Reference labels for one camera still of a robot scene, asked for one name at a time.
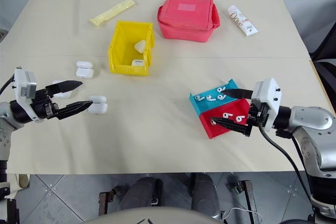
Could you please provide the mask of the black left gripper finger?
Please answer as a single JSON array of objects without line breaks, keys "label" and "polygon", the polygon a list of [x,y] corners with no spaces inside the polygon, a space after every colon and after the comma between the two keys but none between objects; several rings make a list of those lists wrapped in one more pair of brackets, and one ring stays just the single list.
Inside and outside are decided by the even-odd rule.
[{"label": "black left gripper finger", "polygon": [[67,80],[46,86],[49,95],[64,94],[82,85],[81,81]]},{"label": "black left gripper finger", "polygon": [[89,108],[93,104],[93,101],[78,101],[72,104],[65,106],[62,109],[59,109],[57,113],[54,115],[59,120],[68,118],[70,116],[76,115],[78,113],[83,112],[87,108]]}]

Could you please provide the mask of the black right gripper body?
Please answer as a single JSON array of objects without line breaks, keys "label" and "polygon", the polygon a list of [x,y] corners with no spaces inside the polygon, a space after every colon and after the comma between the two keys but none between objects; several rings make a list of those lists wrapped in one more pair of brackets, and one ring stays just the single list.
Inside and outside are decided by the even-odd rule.
[{"label": "black right gripper body", "polygon": [[266,121],[267,121],[267,104],[251,103],[246,122],[247,123],[246,136],[250,137],[253,126],[259,127],[260,123],[262,126],[265,126]]}]

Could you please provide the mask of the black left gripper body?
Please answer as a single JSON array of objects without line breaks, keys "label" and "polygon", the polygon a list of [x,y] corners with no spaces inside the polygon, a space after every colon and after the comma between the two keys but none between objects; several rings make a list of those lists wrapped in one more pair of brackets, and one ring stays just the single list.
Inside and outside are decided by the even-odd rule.
[{"label": "black left gripper body", "polygon": [[31,108],[41,119],[51,119],[58,115],[58,105],[53,103],[52,95],[50,95],[47,89],[41,89],[36,91],[35,98],[32,99],[30,104]]}]

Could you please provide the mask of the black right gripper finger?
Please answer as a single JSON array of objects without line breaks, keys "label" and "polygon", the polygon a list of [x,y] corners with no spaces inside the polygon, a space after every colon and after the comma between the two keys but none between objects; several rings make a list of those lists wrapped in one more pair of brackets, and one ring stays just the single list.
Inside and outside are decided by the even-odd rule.
[{"label": "black right gripper finger", "polygon": [[252,124],[247,124],[247,125],[238,124],[238,123],[235,123],[233,120],[225,119],[225,118],[218,118],[218,117],[212,117],[212,120],[216,124],[222,127],[225,127],[231,131],[235,131],[235,132],[238,132],[245,136],[250,137],[252,126],[253,126]]},{"label": "black right gripper finger", "polygon": [[222,94],[235,99],[251,99],[253,90],[246,89],[225,89]]}]

